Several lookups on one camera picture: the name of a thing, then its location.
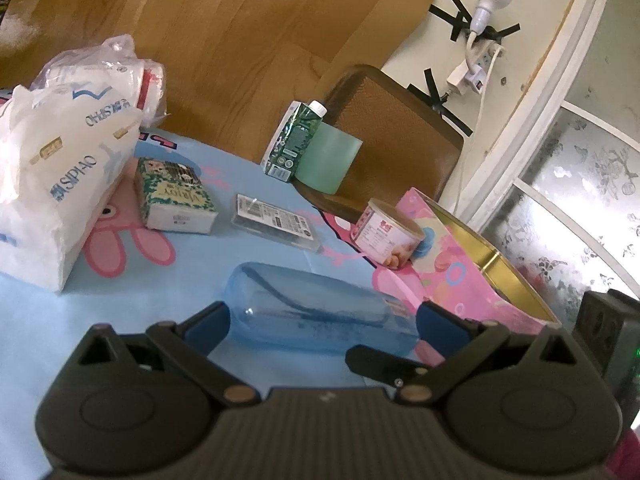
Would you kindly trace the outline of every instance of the tissue package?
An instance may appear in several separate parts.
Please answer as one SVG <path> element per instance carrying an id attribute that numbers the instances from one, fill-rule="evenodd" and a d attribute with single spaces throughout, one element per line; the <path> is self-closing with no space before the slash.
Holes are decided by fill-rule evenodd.
<path id="1" fill-rule="evenodd" d="M 149 229 L 211 231 L 218 212 L 193 168 L 143 157 L 135 183 L 142 221 Z"/>
<path id="2" fill-rule="evenodd" d="M 129 34 L 108 38 L 98 46 L 61 52 L 43 67 L 31 90 L 86 81 L 113 86 L 142 110 L 142 126 L 158 124 L 166 115 L 164 66 L 138 59 Z"/>
<path id="3" fill-rule="evenodd" d="M 66 278 L 132 154 L 142 112 L 103 84 L 29 91 L 0 107 L 0 271 Z"/>

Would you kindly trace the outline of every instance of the pink cartoon rabbit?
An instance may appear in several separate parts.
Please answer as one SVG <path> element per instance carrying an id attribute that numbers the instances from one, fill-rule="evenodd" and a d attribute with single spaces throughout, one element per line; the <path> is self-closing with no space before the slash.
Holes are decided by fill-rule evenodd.
<path id="1" fill-rule="evenodd" d="M 133 187 L 137 159 L 130 160 L 122 181 L 84 244 L 84 257 L 100 276 L 116 278 L 124 272 L 127 253 L 120 231 L 128 231 L 140 253 L 155 264 L 168 266 L 175 261 L 175 250 L 163 233 L 144 227 Z"/>

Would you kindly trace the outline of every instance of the canned food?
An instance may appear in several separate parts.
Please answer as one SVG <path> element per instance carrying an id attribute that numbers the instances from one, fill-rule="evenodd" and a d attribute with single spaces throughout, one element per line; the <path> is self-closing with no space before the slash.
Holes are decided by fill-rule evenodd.
<path id="1" fill-rule="evenodd" d="M 424 240 L 424 232 L 392 205 L 372 198 L 351 228 L 351 240 L 376 263 L 395 270 L 407 262 Z"/>

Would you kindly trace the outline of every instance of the tissue box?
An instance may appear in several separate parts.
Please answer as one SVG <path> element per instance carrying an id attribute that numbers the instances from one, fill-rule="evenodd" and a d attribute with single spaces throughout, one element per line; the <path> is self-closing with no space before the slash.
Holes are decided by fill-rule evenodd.
<path id="1" fill-rule="evenodd" d="M 111 87 L 14 89 L 0 106 L 0 272 L 62 290 L 141 118 Z"/>
<path id="2" fill-rule="evenodd" d="M 135 185 L 142 221 L 149 229 L 211 231 L 218 212 L 193 168 L 143 157 Z"/>

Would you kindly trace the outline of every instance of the plastic bag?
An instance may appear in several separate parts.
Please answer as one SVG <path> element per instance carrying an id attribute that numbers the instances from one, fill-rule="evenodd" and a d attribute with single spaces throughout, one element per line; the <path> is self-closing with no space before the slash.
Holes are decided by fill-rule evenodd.
<path id="1" fill-rule="evenodd" d="M 141 119 L 104 82 L 14 89 L 0 107 L 0 271 L 62 290 Z"/>
<path id="2" fill-rule="evenodd" d="M 65 50 L 40 71 L 31 90 L 59 84 L 112 86 L 143 111 L 142 126 L 155 126 L 166 116 L 164 66 L 138 59 L 129 34 L 105 40 L 99 46 Z"/>

